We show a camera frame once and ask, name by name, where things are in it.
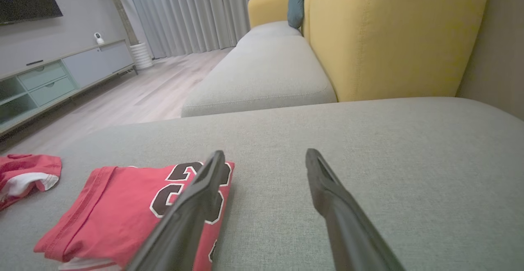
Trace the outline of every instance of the sofa seat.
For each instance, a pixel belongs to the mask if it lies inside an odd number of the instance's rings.
[[[406,270],[524,266],[524,122],[476,101],[424,97],[93,133],[59,154],[58,185],[0,212],[0,269],[56,270],[32,249],[93,169],[165,167],[217,149],[236,166],[213,269],[333,269],[325,221],[309,192],[307,148],[324,155]]]
[[[336,101],[305,39],[287,23],[273,23],[238,42],[191,92],[182,117]]]
[[[270,38],[282,38],[283,36],[302,36],[302,33],[288,25],[287,21],[276,21],[274,23],[266,23],[252,28],[243,38],[237,43],[243,45],[244,43],[251,43],[260,40],[267,40]]]

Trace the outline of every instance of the fabric upholstery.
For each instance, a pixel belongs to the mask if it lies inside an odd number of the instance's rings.
[[[191,92],[182,117],[337,101],[302,36],[244,38]]]
[[[290,27],[287,21],[275,21],[252,28],[240,41],[237,46],[260,41],[261,39],[280,38],[281,36],[302,36],[302,33]]]
[[[304,0],[289,0],[288,2],[288,24],[292,28],[299,29],[304,20]]]
[[[307,183],[310,147],[407,270],[524,265],[524,122],[457,98],[308,105],[99,131],[60,153],[56,187],[0,212],[0,265],[56,270],[32,248],[94,168],[160,168],[222,149],[236,167],[214,269],[333,269]]]
[[[288,20],[289,0],[249,0],[247,10],[251,28],[257,25]]]
[[[304,36],[339,101],[455,96],[486,0],[305,0]]]

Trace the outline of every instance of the wall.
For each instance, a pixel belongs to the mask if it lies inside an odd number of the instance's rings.
[[[131,22],[131,26],[133,27],[133,30],[135,31],[136,37],[138,38],[138,41],[139,42],[148,42],[146,33],[144,32],[144,28],[142,27],[142,24],[140,23],[140,19],[138,17],[138,13],[136,11],[133,0],[121,0],[121,1],[122,1],[122,5],[124,6],[124,10],[126,10],[127,17],[129,18],[129,21]],[[153,57],[149,43],[147,43],[147,50],[149,51],[149,54],[151,55],[151,57]]]
[[[524,120],[524,0],[488,0],[458,95]]]
[[[105,41],[126,38],[112,0],[56,0],[63,17],[0,27],[0,73],[25,68],[29,62],[56,57]]]

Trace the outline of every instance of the red cloth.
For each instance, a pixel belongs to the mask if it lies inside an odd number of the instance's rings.
[[[206,221],[194,270],[211,270],[215,242],[230,192],[234,163],[219,188],[221,202]],[[133,258],[178,194],[196,176],[202,163],[154,169],[103,167],[94,170],[71,209],[34,247],[46,258],[110,259],[120,267]]]
[[[0,157],[0,211],[28,195],[53,187],[62,170],[59,157],[47,155],[8,155]]]

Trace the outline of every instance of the white cylindrical container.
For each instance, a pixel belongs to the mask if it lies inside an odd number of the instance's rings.
[[[131,46],[131,53],[133,53],[137,70],[144,70],[153,66],[153,61],[147,51],[146,43]]]

